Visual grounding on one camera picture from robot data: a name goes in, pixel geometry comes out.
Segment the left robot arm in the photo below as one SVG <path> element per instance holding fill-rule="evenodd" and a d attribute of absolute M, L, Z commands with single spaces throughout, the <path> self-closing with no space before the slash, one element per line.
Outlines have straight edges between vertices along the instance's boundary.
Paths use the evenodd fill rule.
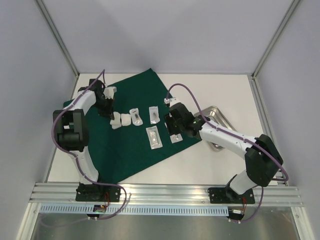
<path fill-rule="evenodd" d="M 116 87 L 90 79 L 89 85 L 81 87 L 69 105 L 53 112 L 52 140 L 58 149 L 71 157 L 78 171 L 77 201 L 108 202 L 110 191 L 114 189 L 98 182 L 99 172 L 89 153 L 90 133 L 86 114 L 91 107 L 96 107 L 103 117 L 114 120 L 116 92 Z"/>

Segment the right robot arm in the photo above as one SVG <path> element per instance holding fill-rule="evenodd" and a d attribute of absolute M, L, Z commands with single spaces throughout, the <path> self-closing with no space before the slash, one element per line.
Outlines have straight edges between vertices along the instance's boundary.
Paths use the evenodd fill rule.
<path fill-rule="evenodd" d="M 169 108 L 164 116 L 168 134 L 186 134 L 200 141 L 215 143 L 241 157 L 245 170 L 235 175 L 222 190 L 231 203 L 238 202 L 254 187 L 267 187 L 283 165 L 274 142 L 265 134 L 252 137 L 223 127 L 202 113 L 194 116 L 177 98 L 165 99 Z"/>

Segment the clear pouch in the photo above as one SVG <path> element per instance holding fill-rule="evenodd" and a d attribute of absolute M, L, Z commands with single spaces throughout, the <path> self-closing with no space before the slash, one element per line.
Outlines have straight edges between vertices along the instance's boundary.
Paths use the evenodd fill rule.
<path fill-rule="evenodd" d="M 139 109 L 133 108 L 129 110 L 129 114 L 131 116 L 132 124 L 135 126 L 141 126 L 143 125 L 143 120 L 140 117 Z"/>
<path fill-rule="evenodd" d="M 158 106 L 149 107 L 149 119 L 151 124 L 157 124 L 160 122 Z"/>

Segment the suture packet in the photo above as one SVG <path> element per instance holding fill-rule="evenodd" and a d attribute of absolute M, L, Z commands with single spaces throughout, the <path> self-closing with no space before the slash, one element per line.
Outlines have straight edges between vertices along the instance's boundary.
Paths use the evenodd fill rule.
<path fill-rule="evenodd" d="M 146 128 L 146 133 L 152 150 L 163 147 L 157 126 Z"/>
<path fill-rule="evenodd" d="M 181 134 L 177 134 L 177 135 L 173 134 L 170 136 L 170 140 L 172 144 L 175 144 L 175 143 L 181 142 L 183 140 L 183 137 Z"/>

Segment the stainless steel tray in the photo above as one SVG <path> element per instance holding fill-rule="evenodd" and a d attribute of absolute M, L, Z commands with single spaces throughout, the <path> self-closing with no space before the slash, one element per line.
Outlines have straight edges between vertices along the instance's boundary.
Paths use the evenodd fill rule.
<path fill-rule="evenodd" d="M 234 126 L 230 123 L 230 121 L 225 117 L 225 115 L 222 113 L 222 111 L 217 106 L 214 106 L 214 105 L 209 106 L 209 107 L 203 109 L 202 113 L 204 114 L 205 117 L 216 122 L 217 124 L 227 128 L 229 130 L 237 132 L 237 130 L 234 128 Z M 197 117 L 200 115 L 201 115 L 200 112 L 196 112 L 193 114 L 194 117 Z M 209 143 L 208 142 L 208 145 L 215 152 L 220 152 L 224 149 L 224 147 L 222 147 L 216 143 Z"/>

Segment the white gauze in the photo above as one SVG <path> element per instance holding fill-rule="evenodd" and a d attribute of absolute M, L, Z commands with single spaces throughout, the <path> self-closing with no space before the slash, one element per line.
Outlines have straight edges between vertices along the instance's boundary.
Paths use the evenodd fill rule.
<path fill-rule="evenodd" d="M 119 120 L 119 121 L 117 121 L 117 120 L 111 120 L 111 121 L 110 121 L 110 125 L 111 125 L 111 128 L 112 128 L 113 130 L 118 129 L 118 128 L 120 128 L 120 127 L 122 126 L 120 120 Z"/>
<path fill-rule="evenodd" d="M 119 112 L 113 112 L 113 117 L 115 122 L 120 122 L 121 121 L 121 114 Z"/>
<path fill-rule="evenodd" d="M 122 113 L 120 115 L 120 120 L 121 120 L 121 125 L 124 127 L 127 127 L 127 126 L 131 125 L 131 123 L 132 123 L 131 115 L 127 114 L 127 113 Z"/>

